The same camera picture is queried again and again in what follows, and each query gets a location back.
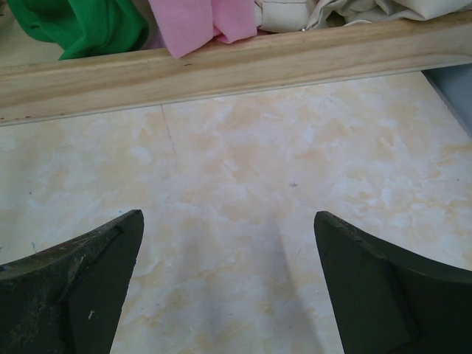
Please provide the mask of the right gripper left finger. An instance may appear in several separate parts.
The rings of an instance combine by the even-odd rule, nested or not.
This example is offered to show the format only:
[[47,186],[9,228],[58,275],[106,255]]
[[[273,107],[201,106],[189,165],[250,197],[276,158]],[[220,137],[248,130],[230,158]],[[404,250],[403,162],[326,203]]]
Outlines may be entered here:
[[109,353],[143,233],[135,209],[1,265],[1,352]]

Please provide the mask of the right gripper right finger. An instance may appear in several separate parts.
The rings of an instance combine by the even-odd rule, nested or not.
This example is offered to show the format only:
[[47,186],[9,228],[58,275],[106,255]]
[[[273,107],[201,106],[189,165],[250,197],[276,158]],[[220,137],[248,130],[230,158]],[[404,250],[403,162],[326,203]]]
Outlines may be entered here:
[[314,234],[345,353],[470,353],[471,272],[326,211]]

